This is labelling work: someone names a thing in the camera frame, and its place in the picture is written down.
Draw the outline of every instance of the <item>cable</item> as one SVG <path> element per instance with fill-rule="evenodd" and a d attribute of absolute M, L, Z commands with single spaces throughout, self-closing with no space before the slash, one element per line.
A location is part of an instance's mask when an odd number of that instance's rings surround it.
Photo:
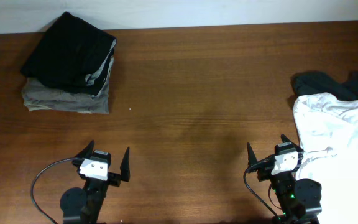
<path fill-rule="evenodd" d="M 270 184 L 270 186 L 268 187 L 268 199 L 270 200 L 270 202 L 272 203 L 272 205 L 274 205 L 274 207 L 281 209 L 280 207 L 278 207 L 277 205 L 275 205 L 272 201 L 272 198 L 270 197 L 270 191 L 272 189 L 272 185 Z"/>
<path fill-rule="evenodd" d="M 34 199 L 34 185 L 36 183 L 36 181 L 38 180 L 38 178 L 41 176 L 41 174 L 43 172 L 45 172 L 47 169 L 53 167 L 54 165 L 57 165 L 57 164 L 60 164 L 62 162 L 67 162 L 67 161 L 74 161 L 74 160 L 82 160 L 80 158 L 76 158 L 76 157 L 73 157 L 73 158 L 68 158 L 68 159 L 62 159 L 62 160 L 59 160 L 59 161 L 56 161 L 52 164 L 49 164 L 47 167 L 45 167 L 43 170 L 41 170 L 41 172 L 38 173 L 38 175 L 35 177 L 35 179 L 32 181 L 32 184 L 31 184 L 31 189 L 30 189 L 30 196 L 31 196 L 31 201 L 32 203 L 35 205 L 35 207 L 37 208 L 38 211 L 40 211 L 40 213 L 42 213 L 43 215 L 45 215 L 52 223 L 54 224 L 58 224 L 52 217 L 50 217 L 48 214 L 46 214 L 37 204 L 37 202 L 35 201 Z"/>
<path fill-rule="evenodd" d="M 276 217 L 277 220 L 279 220 L 280 218 L 278 217 L 277 213 L 274 212 L 274 210 L 273 210 L 272 208 L 270 208 L 270 206 L 269 206 L 268 204 L 266 204 L 266 202 L 263 201 L 263 200 L 251 189 L 251 187 L 249 187 L 249 185 L 248 185 L 248 183 L 247 183 L 247 179 L 246 179 L 246 175 L 247 175 L 247 173 L 248 173 L 248 170 L 251 170 L 251 169 L 254 168 L 255 166 L 258 166 L 258 165 L 260 165 L 261 163 L 264 163 L 264 162 L 267 162 L 267 161 L 269 161 L 269 160 L 268 160 L 268 159 L 262 159 L 261 161 L 257 162 L 256 164 L 254 164 L 254 165 L 248 167 L 248 168 L 246 169 L 246 171 L 244 172 L 244 175 L 243 175 L 242 177 L 243 177 L 243 179 L 244 179 L 244 183 L 246 184 L 248 190 L 249 190 L 260 202 L 262 202 L 262 203 L 273 213 L 273 215 Z"/>

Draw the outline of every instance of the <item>gray folded cloth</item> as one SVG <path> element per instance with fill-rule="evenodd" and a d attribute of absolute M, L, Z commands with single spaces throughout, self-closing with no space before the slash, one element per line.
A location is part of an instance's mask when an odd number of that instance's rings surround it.
<path fill-rule="evenodd" d="M 109 82 L 114 58 L 111 58 L 106 81 L 96 95 L 86 93 L 68 93 L 63 90 L 48 88 L 36 78 L 27 78 L 22 89 L 24 106 L 33 110 L 60 110 L 79 113 L 109 114 Z"/>

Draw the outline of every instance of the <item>brown tabletop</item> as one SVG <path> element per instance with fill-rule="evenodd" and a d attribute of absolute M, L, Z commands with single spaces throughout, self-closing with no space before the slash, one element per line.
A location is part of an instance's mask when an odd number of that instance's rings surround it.
<path fill-rule="evenodd" d="M 131 181 L 109 188 L 100 222 L 270 219 L 242 181 L 246 143 L 262 159 L 281 133 L 298 142 L 294 73 L 343 82 L 358 70 L 358 22 L 108 32 L 118 38 L 110 115 L 28 112 L 19 69 L 42 34 L 0 35 L 0 223 L 48 223 L 30 200 L 33 178 L 92 139 L 112 154 L 113 172 L 131 147 Z M 268 201 L 269 183 L 248 180 Z M 83 184 L 62 164 L 41 176 L 35 198 L 61 223 L 62 193 Z"/>

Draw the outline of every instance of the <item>black folded cloth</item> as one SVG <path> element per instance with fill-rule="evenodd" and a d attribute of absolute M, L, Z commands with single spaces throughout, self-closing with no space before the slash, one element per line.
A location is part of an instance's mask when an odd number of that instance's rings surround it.
<path fill-rule="evenodd" d="M 358 72 L 351 72 L 343 84 L 324 72 L 310 71 L 295 75 L 292 87 L 298 96 L 330 93 L 341 101 L 358 100 Z"/>
<path fill-rule="evenodd" d="M 112 35 L 65 12 L 46 31 L 21 73 L 49 88 L 97 95 L 115 43 Z"/>

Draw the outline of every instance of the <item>crumpled white fabric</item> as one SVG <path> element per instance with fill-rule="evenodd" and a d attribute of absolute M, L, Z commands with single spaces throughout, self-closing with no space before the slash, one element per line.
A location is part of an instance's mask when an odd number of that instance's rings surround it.
<path fill-rule="evenodd" d="M 320 223 L 358 223 L 358 100 L 305 95 L 293 113 L 305 150 L 296 179 L 321 183 Z"/>

